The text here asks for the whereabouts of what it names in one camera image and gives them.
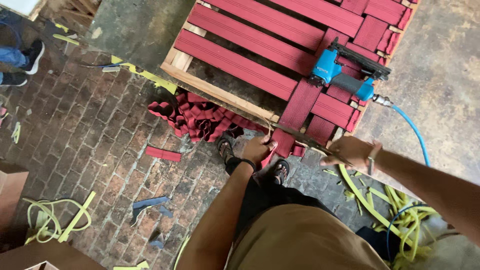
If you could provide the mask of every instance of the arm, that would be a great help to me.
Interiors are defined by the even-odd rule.
[[[366,159],[372,145],[354,137],[343,137],[330,149],[353,165],[363,167],[367,166]],[[333,156],[320,163],[332,164],[338,164]],[[375,167],[422,198],[459,232],[480,246],[480,186],[385,150],[378,153]]]
[[[256,137],[243,151],[243,158],[259,164],[277,144],[265,145],[270,137]],[[183,251],[177,269],[222,270],[227,261],[237,225],[240,207],[253,168],[240,163],[202,216]]]

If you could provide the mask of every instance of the hose connector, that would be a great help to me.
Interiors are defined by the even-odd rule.
[[[372,100],[377,104],[380,104],[382,106],[389,107],[389,108],[391,108],[394,105],[393,102],[391,102],[388,97],[380,96],[378,94],[374,94]]]

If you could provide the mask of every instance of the black sneaker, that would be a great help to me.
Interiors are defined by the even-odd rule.
[[[23,72],[3,73],[3,80],[0,86],[23,86],[27,83],[27,74]]]
[[[20,67],[25,70],[25,73],[32,75],[38,71],[38,63],[45,52],[45,44],[40,39],[35,40],[32,43],[30,49],[23,51],[22,53],[28,57],[28,65]]]

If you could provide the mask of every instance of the brown shirt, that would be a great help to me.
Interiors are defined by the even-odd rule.
[[[315,207],[287,204],[269,209],[252,224],[227,269],[388,267],[365,240],[332,215]]]

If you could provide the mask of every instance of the sandal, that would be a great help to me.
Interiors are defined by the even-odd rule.
[[[223,152],[222,152],[222,146],[224,146],[224,144],[227,143],[228,145],[225,147],[225,149],[223,149]],[[232,143],[230,142],[230,140],[227,138],[227,136],[225,135],[225,133],[223,133],[221,135],[221,137],[219,138],[218,140],[218,143],[216,145],[216,149],[218,151],[218,153],[220,154],[220,156],[222,157],[223,159],[223,162],[225,163],[225,165],[227,164],[227,157],[230,155],[231,157],[234,157],[235,155],[233,154],[233,150],[232,150]]]
[[[272,175],[275,177],[276,184],[283,185],[284,181],[288,177],[288,173],[290,172],[290,166],[288,165],[288,162],[286,160],[279,160],[275,163],[275,165],[272,168]]]

